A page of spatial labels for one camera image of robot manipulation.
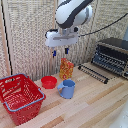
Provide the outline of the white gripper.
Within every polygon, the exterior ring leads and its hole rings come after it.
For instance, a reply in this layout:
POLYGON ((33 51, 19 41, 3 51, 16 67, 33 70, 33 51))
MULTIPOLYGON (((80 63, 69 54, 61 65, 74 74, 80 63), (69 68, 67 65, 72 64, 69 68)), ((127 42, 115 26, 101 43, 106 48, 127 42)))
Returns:
MULTIPOLYGON (((57 29, 51 29, 45 34, 46 42, 45 45, 48 47, 57 47, 64 45, 75 44, 78 41, 78 34, 76 32, 71 32, 67 34, 64 32, 60 34, 57 29)), ((52 56, 53 58, 56 56, 56 50, 53 48, 52 56)), ((69 53, 69 46, 65 48, 65 54, 69 53)))

